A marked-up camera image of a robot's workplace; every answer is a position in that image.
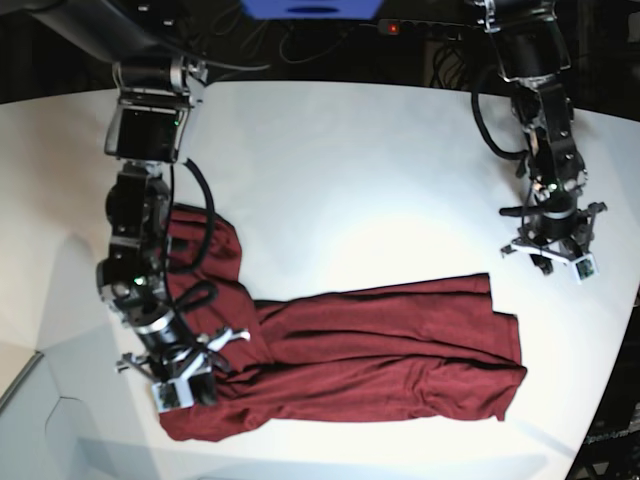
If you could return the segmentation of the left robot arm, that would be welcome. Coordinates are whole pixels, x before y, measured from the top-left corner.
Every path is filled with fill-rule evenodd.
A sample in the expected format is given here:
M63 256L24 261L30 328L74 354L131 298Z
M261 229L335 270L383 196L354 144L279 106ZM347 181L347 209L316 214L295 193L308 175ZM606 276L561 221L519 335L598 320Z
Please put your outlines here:
M561 74L571 66L552 1L474 1L476 21L490 38L497 62L485 66L471 89L471 107L478 130L498 157L517 163L516 175L528 179L525 201L504 207L502 217L520 222L517 236L502 255L528 255L543 274L556 264L568 267L582 283L598 273L590 250L596 217L603 202L580 208L588 179L583 157L572 134L574 110ZM479 105L486 78L497 74L512 85L511 107L527 146L506 151L491 137Z

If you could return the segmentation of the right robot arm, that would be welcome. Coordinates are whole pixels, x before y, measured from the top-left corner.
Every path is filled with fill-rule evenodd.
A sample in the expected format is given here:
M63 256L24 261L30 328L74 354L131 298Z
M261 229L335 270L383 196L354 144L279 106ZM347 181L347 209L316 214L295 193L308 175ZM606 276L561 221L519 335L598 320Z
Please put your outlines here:
M184 151L213 61L178 42L174 12L160 2L27 1L24 8L110 63L119 92L104 151L122 166L105 201L111 235L96 282L102 301L135 333L144 352L123 354L116 368L146 377L161 413L212 405L214 374L229 370L222 349L249 333L230 327L212 335L191 330L186 314L213 301L217 288L199 280L180 296L171 293L170 276L194 272L207 251L200 248L189 264L172 266L169 226L173 168L182 164L204 195L204 236L214 233L210 187Z

